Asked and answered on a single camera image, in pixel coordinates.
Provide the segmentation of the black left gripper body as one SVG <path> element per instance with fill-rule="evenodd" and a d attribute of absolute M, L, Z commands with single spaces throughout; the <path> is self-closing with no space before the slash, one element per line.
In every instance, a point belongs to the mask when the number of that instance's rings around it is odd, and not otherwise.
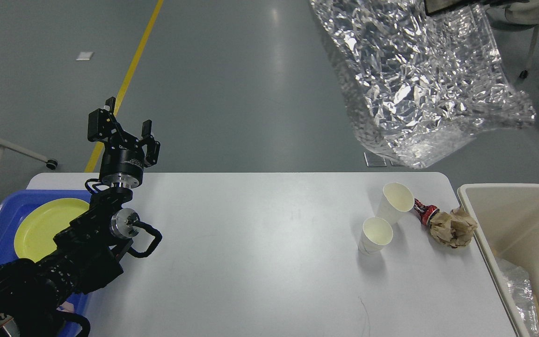
<path fill-rule="evenodd" d="M 143 183 L 144 151 L 139 145 L 103 145 L 99 181 L 104 185 L 137 188 Z"/>

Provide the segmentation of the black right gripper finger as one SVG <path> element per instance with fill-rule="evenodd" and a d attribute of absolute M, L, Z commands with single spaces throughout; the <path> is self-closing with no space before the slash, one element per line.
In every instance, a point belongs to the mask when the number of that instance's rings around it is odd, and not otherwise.
<path fill-rule="evenodd" d="M 426 15 L 433 16 L 482 2 L 482 0 L 424 0 L 424 6 Z"/>

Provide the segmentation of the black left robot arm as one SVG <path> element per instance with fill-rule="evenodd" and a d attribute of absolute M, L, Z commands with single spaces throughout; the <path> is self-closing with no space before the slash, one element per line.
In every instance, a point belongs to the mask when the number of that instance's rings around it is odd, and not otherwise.
<path fill-rule="evenodd" d="M 144 169 L 158 162 L 160 143 L 150 120 L 143 122 L 141 138 L 126 132 L 114 116 L 115 104 L 115 97 L 108 98 L 88 115 L 88 141 L 104 146 L 98 178 L 84 184 L 91 194 L 88 210 L 54 236 L 51 254 L 0 265 L 0 337 L 55 337 L 68 323 L 87 337 L 90 321 L 60 311 L 62 303 L 74 293 L 104 288 L 123 273 L 124 255 L 148 257 L 162 241 L 159 230 L 124 207 L 143 183 Z"/>

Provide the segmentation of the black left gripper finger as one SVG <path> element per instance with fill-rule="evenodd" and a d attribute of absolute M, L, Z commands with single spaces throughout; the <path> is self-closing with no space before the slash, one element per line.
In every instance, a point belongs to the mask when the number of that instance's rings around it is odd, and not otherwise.
<path fill-rule="evenodd" d="M 144 151 L 144 167 L 151 167 L 158 163 L 160 142 L 158 142 L 152 133 L 152 120 L 144 121 L 142 124 L 141 140 L 139 145 Z"/>
<path fill-rule="evenodd" d="M 126 132 L 117 121 L 115 104 L 116 98 L 110 97 L 103 108 L 88 114 L 87 139 L 101 142 L 107 147 L 136 147 L 138 138 Z"/>

